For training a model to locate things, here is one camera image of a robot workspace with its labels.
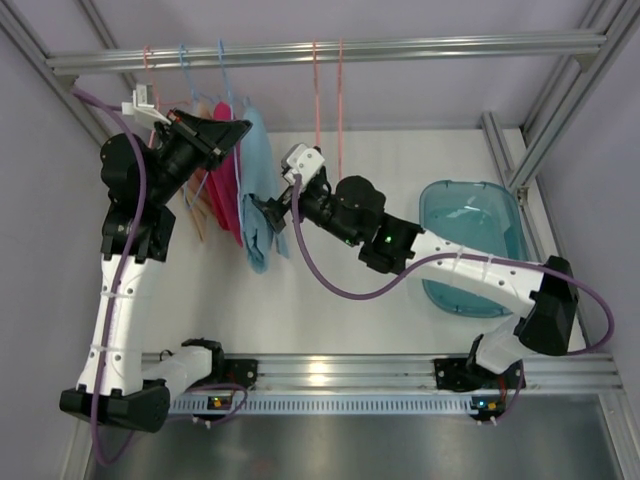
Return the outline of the light blue trousers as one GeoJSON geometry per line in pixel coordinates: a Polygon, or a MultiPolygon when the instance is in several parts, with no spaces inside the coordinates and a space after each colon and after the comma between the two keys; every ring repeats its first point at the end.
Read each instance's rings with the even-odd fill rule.
{"type": "Polygon", "coordinates": [[[284,234],[274,233],[254,203],[279,196],[280,184],[263,116],[254,106],[247,105],[243,119],[252,127],[240,146],[242,238],[250,267],[255,273],[263,274],[269,268],[272,247],[284,258],[289,257],[289,249],[284,234]]]}

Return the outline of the magenta pink trousers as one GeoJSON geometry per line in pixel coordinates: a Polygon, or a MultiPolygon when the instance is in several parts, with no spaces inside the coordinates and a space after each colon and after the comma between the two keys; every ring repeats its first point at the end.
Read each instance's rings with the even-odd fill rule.
{"type": "Polygon", "coordinates": [[[223,160],[221,166],[208,174],[205,188],[219,227],[229,232],[236,244],[242,247],[233,153],[223,160]]]}

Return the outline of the blue hanger of pink trousers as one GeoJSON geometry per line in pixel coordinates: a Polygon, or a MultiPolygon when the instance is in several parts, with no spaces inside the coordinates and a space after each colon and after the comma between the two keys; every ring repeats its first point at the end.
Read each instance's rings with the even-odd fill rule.
{"type": "MultiPolygon", "coordinates": [[[[212,98],[207,95],[203,95],[196,87],[195,81],[191,74],[190,63],[186,60],[187,48],[184,44],[179,45],[179,63],[182,73],[187,81],[192,105],[192,114],[204,119],[211,119],[211,111],[209,109],[212,98]]],[[[192,207],[195,201],[203,194],[206,193],[206,199],[210,201],[211,206],[216,203],[216,195],[211,195],[215,190],[211,187],[210,181],[212,180],[211,173],[206,170],[202,175],[200,184],[195,191],[193,200],[187,202],[189,207],[192,207]]]]}

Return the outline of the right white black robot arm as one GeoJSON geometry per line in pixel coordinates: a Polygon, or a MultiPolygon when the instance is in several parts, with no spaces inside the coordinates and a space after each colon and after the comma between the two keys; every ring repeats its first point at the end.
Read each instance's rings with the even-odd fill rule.
{"type": "Polygon", "coordinates": [[[298,175],[277,199],[252,199],[276,231],[284,217],[308,220],[350,247],[368,268],[399,281],[416,276],[483,297],[504,307],[510,317],[478,335],[465,359],[441,368],[453,391],[485,388],[525,358],[562,357],[578,303],[568,261],[551,256],[544,264],[492,256],[446,240],[420,225],[386,213],[386,197],[361,176],[331,188],[324,172],[308,183],[298,175]]]}

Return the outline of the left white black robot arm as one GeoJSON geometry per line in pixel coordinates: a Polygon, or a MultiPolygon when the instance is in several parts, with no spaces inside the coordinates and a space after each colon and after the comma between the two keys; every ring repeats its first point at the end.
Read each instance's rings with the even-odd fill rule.
{"type": "Polygon", "coordinates": [[[220,343],[188,339],[167,359],[143,366],[145,323],[175,225],[168,203],[196,170],[221,166],[252,124],[172,109],[152,127],[156,148],[126,132],[101,147],[110,200],[100,248],[101,300],[84,369],[59,401],[62,411],[90,423],[149,433],[161,429],[172,401],[190,387],[218,382],[225,363],[220,343]]]}

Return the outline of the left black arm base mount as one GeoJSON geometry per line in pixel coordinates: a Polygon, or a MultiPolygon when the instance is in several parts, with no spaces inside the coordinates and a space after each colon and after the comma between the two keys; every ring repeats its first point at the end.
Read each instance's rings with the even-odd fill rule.
{"type": "Polygon", "coordinates": [[[258,379],[259,361],[254,358],[225,359],[214,374],[215,384],[230,383],[252,389],[258,379]]]}

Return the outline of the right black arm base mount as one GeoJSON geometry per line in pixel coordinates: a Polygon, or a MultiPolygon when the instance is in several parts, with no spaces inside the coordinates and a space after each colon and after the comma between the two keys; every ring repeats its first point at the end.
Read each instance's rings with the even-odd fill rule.
{"type": "Polygon", "coordinates": [[[496,375],[466,358],[440,358],[433,361],[438,390],[458,393],[490,388],[496,375]]]}

